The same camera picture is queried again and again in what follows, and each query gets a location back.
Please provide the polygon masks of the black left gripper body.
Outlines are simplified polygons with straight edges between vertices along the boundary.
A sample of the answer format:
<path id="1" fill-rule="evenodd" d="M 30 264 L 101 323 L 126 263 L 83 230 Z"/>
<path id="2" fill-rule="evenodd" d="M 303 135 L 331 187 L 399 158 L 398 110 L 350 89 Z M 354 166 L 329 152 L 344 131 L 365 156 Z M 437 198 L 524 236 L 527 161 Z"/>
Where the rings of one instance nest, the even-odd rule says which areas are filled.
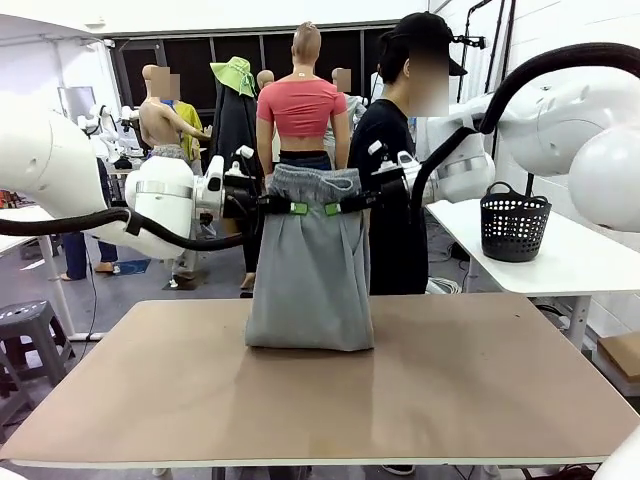
<path id="1" fill-rule="evenodd" d="M 255 177 L 227 175 L 223 187 L 224 218 L 244 218 L 257 213 L 261 184 Z"/>

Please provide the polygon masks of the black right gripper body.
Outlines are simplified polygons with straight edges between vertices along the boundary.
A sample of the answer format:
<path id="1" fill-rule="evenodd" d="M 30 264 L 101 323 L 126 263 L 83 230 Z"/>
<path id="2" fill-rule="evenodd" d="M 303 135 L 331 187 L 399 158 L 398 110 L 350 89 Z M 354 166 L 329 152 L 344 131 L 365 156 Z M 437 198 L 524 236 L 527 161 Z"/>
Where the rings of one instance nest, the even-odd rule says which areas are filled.
<path id="1" fill-rule="evenodd" d="M 411 198 L 404 177 L 383 181 L 380 185 L 380 195 L 383 206 L 408 206 Z"/>

